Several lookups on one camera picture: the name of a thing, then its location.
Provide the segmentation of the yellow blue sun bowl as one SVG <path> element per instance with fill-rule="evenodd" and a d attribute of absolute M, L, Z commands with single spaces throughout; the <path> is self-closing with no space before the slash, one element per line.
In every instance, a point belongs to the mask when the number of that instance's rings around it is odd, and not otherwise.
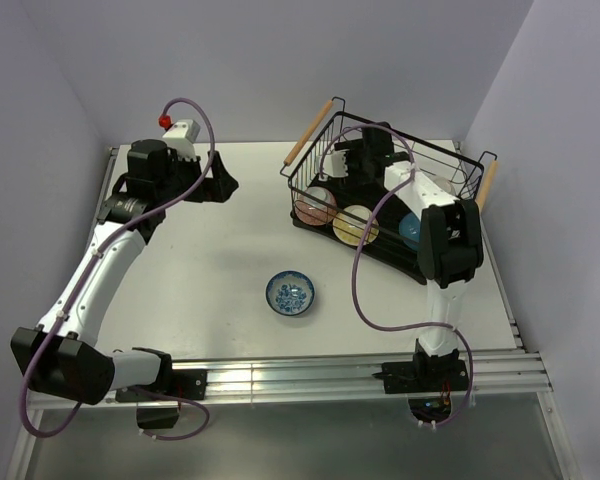
<path fill-rule="evenodd" d="M 333 232 L 342 243 L 357 247 L 372 211 L 363 205 L 350 205 L 332 221 Z"/>

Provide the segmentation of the plain blue bowl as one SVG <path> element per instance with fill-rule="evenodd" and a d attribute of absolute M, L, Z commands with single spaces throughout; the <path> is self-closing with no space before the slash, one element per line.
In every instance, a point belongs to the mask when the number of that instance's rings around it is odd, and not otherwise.
<path fill-rule="evenodd" d="M 420 220 L 410 212 L 399 222 L 398 233 L 403 243 L 412 251 L 417 252 L 420 240 Z"/>

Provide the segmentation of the white blue-striped bowl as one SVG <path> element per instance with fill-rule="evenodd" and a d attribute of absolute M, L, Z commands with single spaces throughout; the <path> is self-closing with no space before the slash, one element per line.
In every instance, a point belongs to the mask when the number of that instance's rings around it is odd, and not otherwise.
<path fill-rule="evenodd" d="M 455 196 L 456 195 L 456 190 L 454 188 L 454 185 L 452 184 L 452 182 L 446 178 L 440 177 L 440 176 L 435 176 L 432 181 L 444 192 L 448 193 L 449 195 Z"/>

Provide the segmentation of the white blue floral bowl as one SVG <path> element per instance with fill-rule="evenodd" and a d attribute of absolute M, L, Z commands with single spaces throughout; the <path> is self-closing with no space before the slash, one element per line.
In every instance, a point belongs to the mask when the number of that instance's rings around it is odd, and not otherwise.
<path fill-rule="evenodd" d="M 268 306 L 277 314 L 287 317 L 307 312 L 315 297 L 315 287 L 311 279 L 295 270 L 275 274 L 265 288 Z"/>

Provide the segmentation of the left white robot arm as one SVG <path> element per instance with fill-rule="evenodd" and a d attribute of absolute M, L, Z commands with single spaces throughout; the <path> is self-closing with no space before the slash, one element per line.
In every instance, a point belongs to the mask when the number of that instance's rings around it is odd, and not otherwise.
<path fill-rule="evenodd" d="M 139 386 L 163 399 L 175 386 L 169 354 L 150 348 L 105 354 L 97 342 L 105 314 L 131 265 L 181 201 L 224 203 L 237 190 L 220 153 L 203 162 L 188 140 L 132 143 L 127 170 L 96 216 L 89 247 L 56 303 L 34 327 L 18 328 L 10 347 L 34 391 L 95 405 L 112 390 Z"/>

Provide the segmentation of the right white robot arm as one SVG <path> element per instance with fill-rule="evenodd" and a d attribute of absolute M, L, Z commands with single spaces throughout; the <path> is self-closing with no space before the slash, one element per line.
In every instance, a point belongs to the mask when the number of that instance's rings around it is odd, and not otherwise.
<path fill-rule="evenodd" d="M 439 358 L 452 354 L 463 345 L 467 357 L 473 351 L 459 330 L 462 302 L 469 283 L 484 261 L 480 211 L 474 200 L 460 200 L 447 194 L 429 179 L 416 163 L 406 136 L 376 123 L 355 124 L 335 135 L 329 145 L 345 134 L 360 130 L 379 130 L 398 139 L 407 152 L 406 161 L 395 162 L 383 168 L 385 195 L 378 201 L 359 239 L 351 272 L 351 295 L 354 309 L 370 328 L 381 332 L 401 332 L 423 328 L 418 345 L 428 356 L 413 365 L 415 383 L 432 390 L 448 374 L 447 366 Z M 373 221 L 391 197 L 399 198 L 420 221 L 417 261 L 426 279 L 427 310 L 425 320 L 402 326 L 381 326 L 368 319 L 360 306 L 357 290 L 357 273 L 364 241 Z"/>

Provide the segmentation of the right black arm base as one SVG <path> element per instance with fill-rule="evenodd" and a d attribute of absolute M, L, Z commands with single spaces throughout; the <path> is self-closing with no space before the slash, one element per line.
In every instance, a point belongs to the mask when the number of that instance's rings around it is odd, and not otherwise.
<path fill-rule="evenodd" d="M 425 423 L 447 420 L 452 415 L 451 394 L 466 392 L 470 380 L 458 349 L 443 356 L 430 356 L 419 342 L 411 360 L 382 363 L 373 377 L 383 382 L 388 395 L 428 394 L 408 400 L 412 415 Z"/>

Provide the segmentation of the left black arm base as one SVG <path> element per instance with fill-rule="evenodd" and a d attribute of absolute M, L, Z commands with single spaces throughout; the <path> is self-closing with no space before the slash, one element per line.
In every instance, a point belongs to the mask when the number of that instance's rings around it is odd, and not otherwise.
<path fill-rule="evenodd" d="M 135 386 L 115 392 L 115 401 L 136 405 L 136 424 L 141 433 L 162 441 L 184 440 L 202 433 L 209 424 L 210 412 L 201 404 L 208 380 L 206 369 L 175 370 L 163 386 Z M 171 434 L 186 407 L 202 413 L 202 423 L 190 433 Z"/>

